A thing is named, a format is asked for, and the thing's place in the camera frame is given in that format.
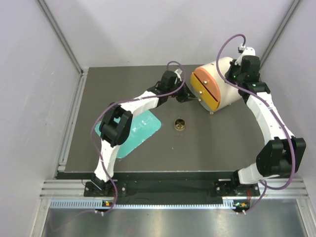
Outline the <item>grey bottom drawer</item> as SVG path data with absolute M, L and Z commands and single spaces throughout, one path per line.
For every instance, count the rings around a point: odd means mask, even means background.
M 198 101 L 210 114 L 214 114 L 218 109 L 219 102 L 215 99 L 205 101 L 202 98 L 199 98 Z

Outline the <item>yellow drawer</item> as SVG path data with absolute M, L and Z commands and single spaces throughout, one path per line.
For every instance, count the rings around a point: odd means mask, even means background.
M 219 107 L 219 102 L 213 95 L 206 89 L 203 83 L 197 78 L 195 73 L 191 74 L 190 84 L 193 91 L 199 99 L 201 99 L 212 111 L 216 111 Z

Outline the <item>white cylindrical drawer organizer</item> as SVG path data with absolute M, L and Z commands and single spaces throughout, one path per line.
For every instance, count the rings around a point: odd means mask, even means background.
M 222 109 L 222 108 L 224 108 L 226 106 L 229 106 L 232 103 L 234 103 L 234 102 L 236 102 L 236 101 L 241 99 L 241 96 L 239 95 L 238 90 L 236 88 L 228 85 L 227 83 L 225 83 L 225 81 L 220 77 L 220 75 L 217 72 L 216 62 L 215 61 L 213 61 L 211 63 L 208 63 L 208 64 L 205 64 L 205 65 L 202 65 L 200 67 L 204 67 L 209 72 L 211 72 L 214 75 L 215 80 L 216 80 L 216 82 L 218 84 L 218 87 L 219 87 L 219 90 L 220 90 L 221 99 L 219 101 L 219 107 L 218 107 L 218 109 L 216 111 L 218 111 L 218 110 L 220 110 L 220 109 Z

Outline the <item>orange drawer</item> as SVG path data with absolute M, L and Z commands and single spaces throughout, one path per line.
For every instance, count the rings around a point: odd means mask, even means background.
M 204 67 L 196 68 L 194 73 L 200 82 L 202 82 L 202 84 L 206 87 L 208 92 L 214 97 L 214 99 L 216 101 L 220 101 L 220 90 L 214 75 Z

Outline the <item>gold round compact jar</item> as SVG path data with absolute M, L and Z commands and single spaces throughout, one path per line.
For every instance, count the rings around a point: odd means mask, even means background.
M 186 122 L 182 118 L 178 118 L 174 121 L 174 128 L 177 131 L 183 131 L 186 127 Z

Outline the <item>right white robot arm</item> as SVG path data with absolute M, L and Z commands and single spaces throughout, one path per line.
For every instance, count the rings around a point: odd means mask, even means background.
M 260 80 L 259 69 L 260 58 L 246 55 L 241 62 L 232 60 L 225 74 L 255 116 L 265 144 L 253 164 L 233 173 L 230 188 L 238 196 L 261 180 L 293 178 L 306 149 L 305 140 L 295 137 L 280 118 L 269 87 Z

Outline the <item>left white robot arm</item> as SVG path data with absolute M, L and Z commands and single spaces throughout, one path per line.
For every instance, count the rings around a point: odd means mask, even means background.
M 183 69 L 166 70 L 161 80 L 131 100 L 111 103 L 99 116 L 90 132 L 91 142 L 99 156 L 91 182 L 102 196 L 112 190 L 114 164 L 120 146 L 130 135 L 132 121 L 142 113 L 176 98 L 179 103 L 193 100 L 186 85 Z

